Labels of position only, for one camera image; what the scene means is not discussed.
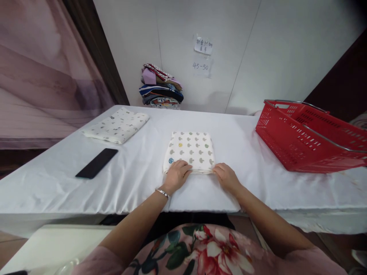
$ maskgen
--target red plastic shopping basket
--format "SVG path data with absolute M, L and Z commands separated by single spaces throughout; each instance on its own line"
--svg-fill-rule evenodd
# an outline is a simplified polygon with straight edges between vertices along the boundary
M 332 173 L 367 165 L 367 131 L 306 102 L 264 103 L 256 132 L 288 171 Z

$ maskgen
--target mushroom print fabric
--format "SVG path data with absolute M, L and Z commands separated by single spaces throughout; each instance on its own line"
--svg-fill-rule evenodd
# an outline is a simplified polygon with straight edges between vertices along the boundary
M 81 132 L 88 138 L 96 138 L 123 144 L 132 137 L 149 119 L 145 113 L 130 112 L 122 107 L 113 115 Z
M 173 132 L 163 163 L 167 174 L 171 164 L 184 160 L 192 165 L 193 174 L 211 174 L 215 165 L 213 144 L 208 133 Z

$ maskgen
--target silver bracelet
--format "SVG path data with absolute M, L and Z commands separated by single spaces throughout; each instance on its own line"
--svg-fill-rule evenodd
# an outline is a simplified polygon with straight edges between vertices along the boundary
M 163 195 L 166 196 L 167 199 L 169 199 L 169 195 L 166 192 L 164 192 L 163 190 L 160 190 L 160 189 L 156 188 L 156 191 L 162 193 Z

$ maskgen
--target woman's left hand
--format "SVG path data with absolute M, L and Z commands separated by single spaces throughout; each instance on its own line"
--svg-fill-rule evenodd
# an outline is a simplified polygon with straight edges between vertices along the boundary
M 178 189 L 180 189 L 186 182 L 187 177 L 191 174 L 192 166 L 184 160 L 179 160 L 172 163 L 167 173 L 167 178 L 161 189 L 172 196 Z

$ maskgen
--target paper sign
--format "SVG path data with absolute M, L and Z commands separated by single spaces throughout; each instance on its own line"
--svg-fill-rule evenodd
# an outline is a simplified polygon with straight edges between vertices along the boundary
M 213 59 L 209 56 L 196 54 L 192 62 L 194 75 L 211 77 L 211 66 Z
M 198 37 L 195 41 L 194 50 L 207 55 L 211 55 L 213 44 L 208 39 Z

